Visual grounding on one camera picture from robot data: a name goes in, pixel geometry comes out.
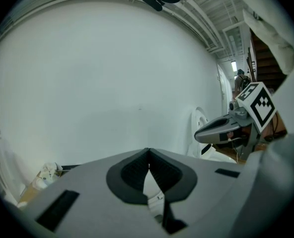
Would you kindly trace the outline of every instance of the ceiling light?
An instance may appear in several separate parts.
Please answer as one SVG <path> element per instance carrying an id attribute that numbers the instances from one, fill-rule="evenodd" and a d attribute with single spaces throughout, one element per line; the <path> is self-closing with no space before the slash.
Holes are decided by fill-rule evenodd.
<path id="1" fill-rule="evenodd" d="M 236 61 L 231 62 L 233 71 L 237 71 L 237 67 L 236 67 Z"/>

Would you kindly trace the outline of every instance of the sticker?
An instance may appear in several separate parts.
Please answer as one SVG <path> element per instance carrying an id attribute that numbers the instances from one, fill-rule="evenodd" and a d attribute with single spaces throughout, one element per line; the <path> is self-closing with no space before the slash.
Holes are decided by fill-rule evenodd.
<path id="1" fill-rule="evenodd" d="M 258 84 L 249 84 L 244 91 L 240 94 L 238 99 L 245 101 L 245 99 L 250 96 L 250 94 L 254 91 L 254 89 L 258 86 Z"/>
<path id="2" fill-rule="evenodd" d="M 272 103 L 268 93 L 264 88 L 261 89 L 260 93 L 252 102 L 251 109 L 258 119 L 261 127 L 263 127 L 269 119 L 270 115 L 275 110 L 274 104 Z"/>

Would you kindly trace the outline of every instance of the white cloth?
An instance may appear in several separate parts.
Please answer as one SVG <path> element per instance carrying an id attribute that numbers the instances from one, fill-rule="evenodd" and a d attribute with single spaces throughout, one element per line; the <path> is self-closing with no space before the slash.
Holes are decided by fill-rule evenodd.
<path id="1" fill-rule="evenodd" d="M 17 204 L 25 188 L 16 166 L 15 154 L 8 142 L 0 136 L 0 192 L 4 191 L 4 198 Z"/>
<path id="2" fill-rule="evenodd" d="M 294 23 L 277 0 L 243 0 L 294 49 Z"/>
<path id="3" fill-rule="evenodd" d="M 276 29 L 264 20 L 256 20 L 252 14 L 243 10 L 245 23 L 270 49 L 283 74 L 290 74 L 294 68 L 294 49 L 284 40 Z"/>

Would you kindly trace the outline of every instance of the white wall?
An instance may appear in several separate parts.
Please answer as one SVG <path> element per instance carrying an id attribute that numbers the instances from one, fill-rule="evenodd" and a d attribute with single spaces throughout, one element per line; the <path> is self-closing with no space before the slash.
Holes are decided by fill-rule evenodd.
<path id="1" fill-rule="evenodd" d="M 190 114 L 221 115 L 217 65 L 186 30 L 129 4 L 70 1 L 0 43 L 0 128 L 27 180 L 156 147 L 185 154 Z"/>

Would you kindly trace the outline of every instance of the gray surface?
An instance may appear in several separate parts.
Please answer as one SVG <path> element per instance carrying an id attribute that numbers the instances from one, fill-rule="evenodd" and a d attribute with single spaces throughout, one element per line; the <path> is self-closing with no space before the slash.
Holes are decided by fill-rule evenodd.
<path id="1" fill-rule="evenodd" d="M 108 169 L 139 152 L 83 164 L 42 191 L 25 209 L 36 219 L 65 190 L 80 193 L 55 231 L 58 237 L 168 237 L 147 206 L 123 203 L 106 184 Z M 186 200 L 171 204 L 188 227 L 171 237 L 224 238 L 256 234 L 280 214 L 294 195 L 294 136 L 251 154 L 245 165 L 212 162 L 158 150 L 190 166 L 198 182 Z M 238 178 L 216 174 L 238 171 Z"/>
<path id="2" fill-rule="evenodd" d="M 212 123 L 216 122 L 220 119 L 229 119 L 229 121 L 222 126 L 214 127 L 209 130 L 206 130 Z M 207 143 L 207 144 L 224 144 L 228 143 L 227 140 L 220 140 L 221 133 L 227 133 L 230 131 L 234 131 L 236 129 L 241 128 L 241 126 L 234 120 L 232 116 L 225 115 L 223 117 L 216 118 L 212 120 L 210 123 L 206 124 L 202 128 L 196 131 L 195 139 L 200 143 Z"/>
<path id="3" fill-rule="evenodd" d="M 108 188 L 108 169 L 137 152 L 119 154 L 83 164 L 42 191 L 25 209 L 36 219 L 66 189 L 80 196 L 59 224 L 59 237 L 166 237 L 148 206 L 123 203 Z"/>
<path id="4" fill-rule="evenodd" d="M 191 167 L 197 174 L 198 182 L 186 200 L 171 205 L 176 219 L 191 225 L 205 216 L 214 208 L 232 187 L 236 178 L 215 173 L 217 169 L 241 172 L 244 165 L 227 162 L 208 161 L 174 154 L 168 151 L 158 151 L 174 160 Z"/>

